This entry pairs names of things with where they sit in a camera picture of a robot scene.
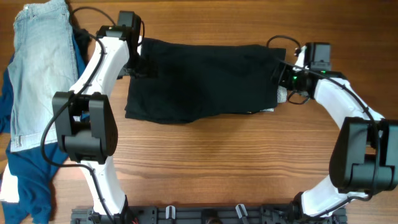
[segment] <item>wooden surface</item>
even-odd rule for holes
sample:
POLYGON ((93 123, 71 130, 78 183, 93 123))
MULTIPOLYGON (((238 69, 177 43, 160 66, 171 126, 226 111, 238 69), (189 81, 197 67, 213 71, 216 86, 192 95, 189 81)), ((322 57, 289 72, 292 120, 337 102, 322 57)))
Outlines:
MULTIPOLYGON (((302 44, 330 42, 334 70, 342 71, 376 111, 398 119, 396 1, 72 3, 73 8, 86 5, 115 20, 120 10, 135 11, 146 23, 146 37, 168 42, 265 44, 276 34, 290 35, 302 44)), ((0 70, 12 55, 12 23, 21 9, 21 4, 1 5, 0 70)), ((91 11, 76 16, 91 33, 109 24, 91 11)), ((287 59, 294 59, 291 43, 275 41, 274 46, 289 48, 287 59)), ((286 103, 274 113, 160 125, 124 118, 128 84, 128 78, 116 82, 111 106, 119 130, 116 169, 131 205, 287 203, 328 174, 338 128, 314 101, 305 106, 286 103)), ((6 143, 0 141, 0 148, 6 143)), ((59 170, 53 186, 54 223, 68 223, 72 208, 93 203, 77 169, 59 170)), ((348 216, 349 223, 398 223, 398 190, 383 192, 368 203, 353 202, 348 216)))

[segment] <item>light blue denim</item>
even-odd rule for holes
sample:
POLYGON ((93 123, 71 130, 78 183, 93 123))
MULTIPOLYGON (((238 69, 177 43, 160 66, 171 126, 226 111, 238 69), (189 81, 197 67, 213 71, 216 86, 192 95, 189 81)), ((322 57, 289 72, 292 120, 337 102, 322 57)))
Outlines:
MULTIPOLYGON (((53 116, 56 91, 68 91, 78 72, 64 0, 26 4, 14 22, 14 61, 8 66, 14 91, 11 113, 11 152, 40 145, 53 116)), ((46 144, 56 142, 53 125, 46 144)))

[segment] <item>folded black cloth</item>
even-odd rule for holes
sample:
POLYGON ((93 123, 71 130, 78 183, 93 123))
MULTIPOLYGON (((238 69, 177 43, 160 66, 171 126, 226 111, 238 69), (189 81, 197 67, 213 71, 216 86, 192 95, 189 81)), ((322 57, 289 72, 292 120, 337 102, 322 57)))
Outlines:
POLYGON ((260 45, 170 44, 145 38, 141 56, 157 64, 158 78, 131 78, 126 118, 189 123, 223 113, 256 113, 277 106, 271 81, 285 49, 260 45))

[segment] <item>wood grain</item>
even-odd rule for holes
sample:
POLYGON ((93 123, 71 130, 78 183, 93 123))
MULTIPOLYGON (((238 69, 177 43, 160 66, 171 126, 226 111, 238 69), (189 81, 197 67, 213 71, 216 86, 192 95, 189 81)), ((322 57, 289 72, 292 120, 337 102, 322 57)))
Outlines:
MULTIPOLYGON (((265 44, 276 34, 290 35, 302 44, 330 42, 333 68, 342 71, 375 110, 398 119, 396 1, 72 1, 71 5, 98 7, 114 19, 120 10, 135 11, 146 23, 146 37, 181 44, 265 44)), ((1 69, 12 54, 12 22, 21 8, 1 5, 1 69)), ((91 33, 109 24, 91 11, 76 17, 91 33)), ((287 59, 293 61, 293 44, 273 44, 287 47, 287 59)), ((192 124, 160 125, 124 118, 128 84, 128 78, 116 82, 111 106, 119 130, 115 165, 131 205, 285 203, 328 173, 338 128, 314 101, 279 105, 274 113, 226 114, 192 124)), ((72 208, 92 205, 77 169, 60 169, 53 186, 54 223, 68 223, 72 208)), ((348 215, 350 223, 398 223, 398 191, 383 192, 368 203, 354 202, 348 215)))

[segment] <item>cable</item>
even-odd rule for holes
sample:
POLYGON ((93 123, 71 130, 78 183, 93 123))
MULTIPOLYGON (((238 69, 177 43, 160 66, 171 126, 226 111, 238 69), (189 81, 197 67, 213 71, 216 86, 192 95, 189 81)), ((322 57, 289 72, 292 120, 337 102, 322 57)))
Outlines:
POLYGON ((141 39, 141 42, 139 42, 137 46, 140 46, 142 44, 142 42, 144 41, 144 37, 145 37, 145 24, 144 24, 144 21, 141 20, 141 23, 142 23, 142 39, 141 39))
POLYGON ((99 43, 99 46, 101 47, 101 55, 99 56, 98 63, 96 64, 96 66, 95 66, 95 68, 94 68, 94 70, 93 70, 93 73, 89 76, 89 78, 87 79, 87 82, 83 85, 83 88, 82 88, 78 93, 76 93, 73 97, 71 97, 64 105, 62 105, 61 108, 60 108, 56 113, 54 113, 53 117, 50 119, 49 123, 47 124, 47 126, 46 126, 45 129, 44 129, 44 132, 43 132, 43 135, 42 135, 42 139, 41 139, 41 141, 40 141, 40 151, 41 151, 41 153, 42 153, 42 156, 43 156, 44 160, 45 160, 47 163, 49 163, 50 165, 52 165, 52 166, 56 166, 56 167, 81 167, 81 168, 87 169, 88 172, 90 173, 92 179, 93 179, 96 193, 98 194, 98 198, 99 198, 99 200, 100 200, 100 202, 101 202, 101 204, 102 204, 102 207, 104 208, 104 211, 105 211, 105 213, 106 213, 106 216, 109 218, 109 220, 110 220, 113 224, 115 224, 115 221, 112 219, 112 216, 111 216, 110 212, 108 211, 108 208, 107 208, 106 205, 105 205, 104 198, 103 198, 102 193, 101 193, 101 191, 100 191, 100 187, 98 186, 98 181, 97 181, 97 178, 96 178, 96 176, 95 176, 94 170, 93 170, 92 168, 90 168, 89 166, 86 166, 86 165, 84 165, 84 164, 57 164, 57 163, 51 161, 51 160, 47 157, 47 155, 45 154, 45 149, 44 149, 45 138, 47 137, 47 134, 48 134, 48 132, 49 132, 49 130, 50 130, 52 124, 53 124, 53 123, 55 122, 55 120, 60 116, 60 114, 62 113, 62 111, 64 111, 64 109, 68 108, 68 107, 69 107, 69 106, 70 106, 70 105, 71 105, 71 104, 72 104, 72 103, 73 103, 73 102, 86 90, 86 88, 90 85, 92 79, 94 78, 96 72, 97 72, 98 69, 100 68, 100 65, 101 65, 101 63, 102 63, 102 61, 103 61, 103 59, 104 59, 105 50, 104 50, 104 45, 102 44, 102 42, 101 42, 98 38, 96 38, 94 35, 92 35, 92 34, 90 34, 90 33, 88 33, 88 32, 83 32, 83 31, 81 31, 80 29, 77 29, 76 27, 74 27, 74 26, 72 25, 72 15, 74 15, 75 12, 77 12, 77 11, 79 11, 79 10, 82 10, 82 9, 92 9, 92 10, 98 11, 98 12, 104 14, 114 25, 116 25, 116 24, 114 23, 114 21, 112 20, 112 18, 110 18, 105 12, 103 12, 103 11, 97 9, 97 8, 93 8, 93 7, 79 7, 79 8, 77 8, 77 9, 73 10, 73 11, 70 13, 69 23, 70 23, 70 25, 72 26, 72 29, 75 30, 75 31, 77 31, 77 32, 82 33, 83 35, 88 35, 88 36, 90 36, 91 38, 95 39, 95 41, 97 41, 97 43, 99 43))
MULTIPOLYGON (((271 38, 267 41, 267 47, 269 46, 269 43, 270 43, 273 39, 276 39, 276 38, 288 39, 288 40, 291 40, 291 41, 295 42, 298 46, 300 46, 300 43, 299 43, 297 40, 295 40, 295 39, 293 39, 293 38, 291 38, 291 37, 284 36, 284 35, 276 35, 276 36, 271 37, 271 38)), ((368 106, 365 106, 365 105, 362 103, 362 101, 358 98, 358 96, 357 96, 355 93, 353 93, 351 90, 349 90, 345 85, 342 85, 342 84, 338 83, 337 81, 335 81, 335 80, 333 80, 333 79, 331 79, 331 78, 329 78, 329 77, 327 77, 327 76, 325 76, 325 75, 323 75, 323 74, 321 74, 321 73, 318 73, 318 72, 315 72, 315 71, 312 71, 312 70, 309 70, 309 69, 306 69, 306 68, 303 68, 303 67, 294 65, 294 64, 292 64, 292 63, 286 62, 285 60, 279 59, 279 58, 276 57, 275 55, 273 55, 273 56, 274 56, 274 58, 275 58, 277 61, 279 61, 280 63, 283 63, 284 65, 289 65, 289 66, 294 67, 294 68, 299 68, 299 69, 301 69, 301 70, 303 70, 303 71, 306 71, 306 72, 308 72, 308 73, 310 73, 310 74, 312 74, 312 75, 315 75, 315 76, 317 76, 317 77, 319 77, 319 78, 326 79, 326 80, 328 80, 329 82, 332 82, 332 83, 335 84, 336 86, 340 87, 341 89, 343 89, 344 91, 346 91, 348 94, 350 94, 350 95, 354 98, 355 101, 357 101, 357 103, 360 105, 360 107, 362 107, 362 109, 364 110, 363 113, 365 113, 365 114, 369 117, 369 120, 372 122, 373 135, 374 135, 373 138, 374 138, 374 144, 375 144, 375 147, 376 147, 376 160, 375 160, 375 163, 374 163, 374 171, 373 171, 373 177, 372 177, 371 190, 370 190, 370 193, 368 194, 368 197, 367 197, 367 198, 362 198, 362 197, 357 197, 357 196, 347 197, 346 200, 342 201, 342 202, 339 203, 338 205, 334 206, 334 207, 331 208, 331 209, 325 210, 324 212, 318 214, 317 216, 315 216, 315 217, 313 217, 313 218, 320 218, 320 217, 322 217, 323 215, 326 215, 326 214, 329 213, 329 212, 333 212, 333 211, 335 211, 336 209, 342 207, 343 205, 345 205, 345 204, 347 204, 347 203, 350 203, 352 200, 360 200, 360 201, 363 201, 363 202, 370 201, 370 200, 373 198, 373 195, 376 194, 377 176, 378 176, 378 172, 379 172, 379 163, 380 163, 380 150, 379 150, 379 149, 380 149, 380 141, 379 141, 379 135, 378 135, 378 130, 377 130, 377 124, 376 124, 376 122, 375 122, 375 120, 374 120, 372 114, 369 112, 369 107, 368 107, 368 106)))

